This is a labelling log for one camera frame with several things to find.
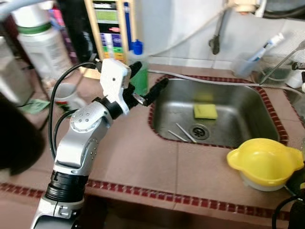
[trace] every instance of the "blue bottle cap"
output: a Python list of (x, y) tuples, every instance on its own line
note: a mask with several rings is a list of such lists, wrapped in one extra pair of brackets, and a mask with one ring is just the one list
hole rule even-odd
[(143, 53), (143, 43), (136, 39), (136, 41), (132, 43), (132, 49), (134, 54), (141, 55)]

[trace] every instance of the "white mug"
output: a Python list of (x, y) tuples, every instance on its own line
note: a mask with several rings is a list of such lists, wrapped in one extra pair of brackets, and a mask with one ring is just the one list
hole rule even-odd
[(64, 110), (64, 112), (79, 109), (87, 103), (77, 95), (75, 85), (71, 83), (59, 84), (56, 94), (55, 103)]

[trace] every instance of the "green bottle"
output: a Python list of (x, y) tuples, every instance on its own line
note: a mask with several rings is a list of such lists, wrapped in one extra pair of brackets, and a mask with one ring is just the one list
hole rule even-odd
[(129, 63), (140, 61), (141, 69), (130, 80), (130, 83), (135, 87), (135, 92), (139, 95), (147, 94), (148, 90), (148, 56), (143, 54), (143, 43), (138, 39), (132, 43), (132, 50), (129, 52)]

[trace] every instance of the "toothbrush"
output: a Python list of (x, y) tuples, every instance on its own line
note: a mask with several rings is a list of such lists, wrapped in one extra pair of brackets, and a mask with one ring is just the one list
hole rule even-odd
[(265, 52), (275, 46), (278, 45), (280, 41), (284, 40), (283, 34), (280, 32), (279, 34), (275, 35), (273, 38), (267, 41), (267, 43), (248, 61), (258, 61), (262, 58), (262, 56), (265, 54)]

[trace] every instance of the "yellow sponge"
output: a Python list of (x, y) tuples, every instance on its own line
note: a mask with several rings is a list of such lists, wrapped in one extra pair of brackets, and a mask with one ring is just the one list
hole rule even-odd
[(195, 104), (194, 106), (195, 118), (216, 119), (217, 111), (214, 104)]

